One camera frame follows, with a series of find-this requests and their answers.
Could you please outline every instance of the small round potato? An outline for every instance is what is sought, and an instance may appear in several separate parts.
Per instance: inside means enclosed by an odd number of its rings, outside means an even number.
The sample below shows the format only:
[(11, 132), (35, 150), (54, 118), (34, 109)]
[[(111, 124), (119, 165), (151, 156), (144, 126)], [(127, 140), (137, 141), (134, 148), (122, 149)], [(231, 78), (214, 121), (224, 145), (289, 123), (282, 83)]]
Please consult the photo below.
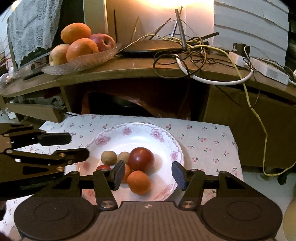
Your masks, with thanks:
[(124, 161), (125, 164), (128, 163), (129, 153), (127, 151), (121, 152), (117, 157), (117, 162)]
[(101, 155), (101, 161), (108, 166), (115, 165), (117, 161), (117, 155), (114, 151), (103, 151)]

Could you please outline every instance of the floor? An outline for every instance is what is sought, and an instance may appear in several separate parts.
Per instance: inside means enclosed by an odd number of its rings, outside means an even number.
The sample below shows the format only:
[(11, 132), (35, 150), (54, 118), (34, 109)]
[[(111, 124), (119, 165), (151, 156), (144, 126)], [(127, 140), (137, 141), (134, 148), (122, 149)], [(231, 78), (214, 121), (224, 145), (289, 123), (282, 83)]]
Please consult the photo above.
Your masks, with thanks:
[[(296, 173), (290, 173), (287, 177), (287, 183), (285, 185), (279, 185), (277, 178), (273, 178), (269, 181), (263, 180), (258, 172), (243, 171), (244, 181), (273, 200), (285, 213), (289, 203), (293, 197), (296, 197)], [(283, 227), (281, 226), (276, 236), (277, 241), (287, 241)]]

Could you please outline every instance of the white power adapter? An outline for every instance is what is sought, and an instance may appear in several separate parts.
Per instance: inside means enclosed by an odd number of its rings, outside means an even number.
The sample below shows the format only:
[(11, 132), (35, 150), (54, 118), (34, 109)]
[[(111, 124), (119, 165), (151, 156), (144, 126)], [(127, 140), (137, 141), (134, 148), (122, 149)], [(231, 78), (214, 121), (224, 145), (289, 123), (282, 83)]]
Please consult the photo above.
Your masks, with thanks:
[(244, 61), (243, 56), (240, 56), (234, 52), (229, 52), (229, 57), (233, 60), (235, 65), (246, 68), (246, 69), (248, 68), (248, 66), (246, 65), (246, 62)]
[(250, 58), (250, 60), (253, 67), (264, 76), (283, 83), (284, 85), (288, 84), (290, 77), (287, 74), (258, 59)]

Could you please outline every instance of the orange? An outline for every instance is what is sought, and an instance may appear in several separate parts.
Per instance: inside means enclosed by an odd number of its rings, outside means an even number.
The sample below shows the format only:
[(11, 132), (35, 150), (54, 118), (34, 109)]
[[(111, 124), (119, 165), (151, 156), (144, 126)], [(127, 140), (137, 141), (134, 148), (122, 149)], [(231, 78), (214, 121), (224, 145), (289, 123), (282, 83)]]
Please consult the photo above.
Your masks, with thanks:
[(132, 173), (131, 168), (129, 167), (129, 165), (126, 164), (126, 173), (122, 179), (122, 183), (126, 183), (128, 181), (128, 176)]
[(128, 176), (128, 186), (133, 193), (144, 195), (151, 188), (149, 177), (142, 171), (134, 171)]
[(93, 40), (87, 38), (78, 39), (69, 46), (66, 54), (66, 59), (68, 62), (70, 62), (81, 55), (98, 52), (98, 46)]
[(61, 31), (61, 39), (65, 44), (72, 44), (74, 41), (91, 36), (91, 29), (84, 23), (73, 23)]

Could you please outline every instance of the glass fruit bowl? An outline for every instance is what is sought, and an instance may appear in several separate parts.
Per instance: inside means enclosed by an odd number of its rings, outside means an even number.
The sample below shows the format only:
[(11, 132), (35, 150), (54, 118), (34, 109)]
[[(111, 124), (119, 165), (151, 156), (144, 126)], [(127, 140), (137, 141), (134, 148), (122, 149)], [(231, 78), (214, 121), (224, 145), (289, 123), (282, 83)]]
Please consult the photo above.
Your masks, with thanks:
[(64, 75), (90, 69), (112, 59), (120, 50), (120, 46), (121, 44), (117, 44), (113, 49), (99, 53), (82, 55), (66, 64), (56, 66), (47, 65), (43, 67), (41, 71), (51, 75)]

